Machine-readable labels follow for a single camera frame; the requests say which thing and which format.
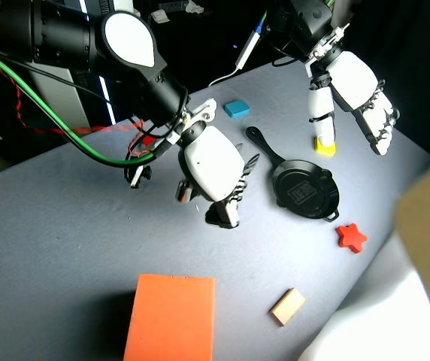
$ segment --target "orange block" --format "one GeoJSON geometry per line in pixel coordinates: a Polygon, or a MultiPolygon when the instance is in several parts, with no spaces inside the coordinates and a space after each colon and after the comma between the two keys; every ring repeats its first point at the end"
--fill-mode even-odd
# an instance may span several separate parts
{"type": "Polygon", "coordinates": [[[215,278],[140,275],[123,361],[211,361],[215,278]]]}

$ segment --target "skillet handle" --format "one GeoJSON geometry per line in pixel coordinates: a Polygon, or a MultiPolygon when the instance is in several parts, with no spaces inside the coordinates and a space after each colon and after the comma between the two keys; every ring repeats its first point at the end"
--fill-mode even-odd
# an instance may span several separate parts
{"type": "Polygon", "coordinates": [[[247,129],[245,129],[245,134],[247,137],[256,145],[262,149],[265,154],[268,155],[268,158],[270,158],[273,165],[278,166],[285,162],[285,159],[276,154],[272,148],[270,148],[270,145],[268,145],[267,141],[263,137],[262,132],[260,132],[260,129],[256,128],[255,126],[249,126],[247,129]]]}
{"type": "Polygon", "coordinates": [[[334,215],[332,216],[332,218],[325,217],[324,220],[326,220],[327,222],[330,222],[330,223],[333,222],[333,221],[335,221],[338,218],[338,216],[339,216],[338,209],[336,209],[333,214],[334,215]]]}

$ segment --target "green cable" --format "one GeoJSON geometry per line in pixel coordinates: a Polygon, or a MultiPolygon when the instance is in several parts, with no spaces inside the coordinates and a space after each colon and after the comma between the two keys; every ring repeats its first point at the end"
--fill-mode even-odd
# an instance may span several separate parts
{"type": "Polygon", "coordinates": [[[131,160],[121,160],[114,159],[104,156],[90,147],[82,138],[80,138],[75,132],[73,132],[69,126],[66,125],[65,122],[55,113],[53,109],[46,104],[43,99],[18,75],[16,74],[9,66],[4,64],[0,60],[0,68],[4,71],[9,77],[11,77],[17,85],[24,91],[26,94],[51,118],[51,120],[61,129],[63,130],[70,141],[81,151],[83,151],[90,158],[103,163],[105,165],[111,165],[117,168],[129,168],[132,166],[138,166],[149,163],[153,160],[153,153],[148,153],[144,156],[140,156],[136,159],[131,160]]]}

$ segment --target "light strip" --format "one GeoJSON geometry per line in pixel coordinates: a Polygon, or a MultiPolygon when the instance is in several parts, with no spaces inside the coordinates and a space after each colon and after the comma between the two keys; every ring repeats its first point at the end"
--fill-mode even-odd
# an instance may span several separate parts
{"type": "MultiPolygon", "coordinates": [[[[85,2],[85,0],[79,0],[79,1],[80,1],[81,11],[84,14],[87,14],[88,10],[86,9],[86,2],[85,2]]],[[[107,99],[108,101],[110,101],[110,95],[108,94],[107,84],[104,81],[103,77],[99,77],[99,78],[100,78],[101,88],[103,89],[103,96],[104,96],[105,99],[107,99]]],[[[113,125],[117,124],[117,121],[115,120],[115,114],[113,113],[113,107],[111,106],[111,104],[107,103],[107,109],[108,109],[108,113],[110,114],[111,124],[113,124],[113,125]]]]}

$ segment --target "blue block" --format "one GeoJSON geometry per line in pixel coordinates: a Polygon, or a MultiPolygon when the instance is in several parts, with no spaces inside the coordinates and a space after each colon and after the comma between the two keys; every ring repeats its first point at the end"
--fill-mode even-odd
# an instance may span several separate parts
{"type": "Polygon", "coordinates": [[[247,105],[246,102],[242,100],[227,103],[223,105],[223,109],[225,109],[225,111],[231,118],[242,117],[243,115],[247,115],[250,112],[250,107],[247,105]]]}

